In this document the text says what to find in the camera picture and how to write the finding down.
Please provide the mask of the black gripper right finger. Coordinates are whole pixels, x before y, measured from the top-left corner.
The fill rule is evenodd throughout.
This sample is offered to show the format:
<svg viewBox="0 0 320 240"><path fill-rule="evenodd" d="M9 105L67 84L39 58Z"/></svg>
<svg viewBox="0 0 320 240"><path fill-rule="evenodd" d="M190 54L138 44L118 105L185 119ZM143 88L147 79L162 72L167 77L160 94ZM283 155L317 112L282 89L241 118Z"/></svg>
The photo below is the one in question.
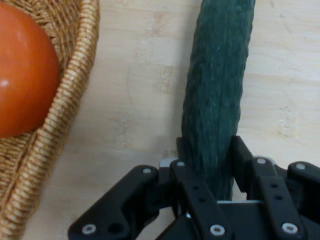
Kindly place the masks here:
<svg viewBox="0 0 320 240"><path fill-rule="evenodd" d="M320 169L297 161L287 169L266 157L253 156L240 136L229 148L233 177L247 200L262 203L273 240L320 238Z"/></svg>

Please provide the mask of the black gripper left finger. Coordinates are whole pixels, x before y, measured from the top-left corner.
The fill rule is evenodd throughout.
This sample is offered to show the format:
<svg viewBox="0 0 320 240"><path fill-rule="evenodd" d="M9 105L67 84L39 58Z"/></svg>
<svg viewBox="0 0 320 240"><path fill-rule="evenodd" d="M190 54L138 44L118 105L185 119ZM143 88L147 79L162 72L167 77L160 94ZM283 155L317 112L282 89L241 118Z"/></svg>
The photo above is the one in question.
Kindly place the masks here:
<svg viewBox="0 0 320 240"><path fill-rule="evenodd" d="M178 158L159 168L138 165L68 229L70 240L134 240L161 209L175 219L161 240L232 240L234 231L207 185L191 169L187 142L176 140Z"/></svg>

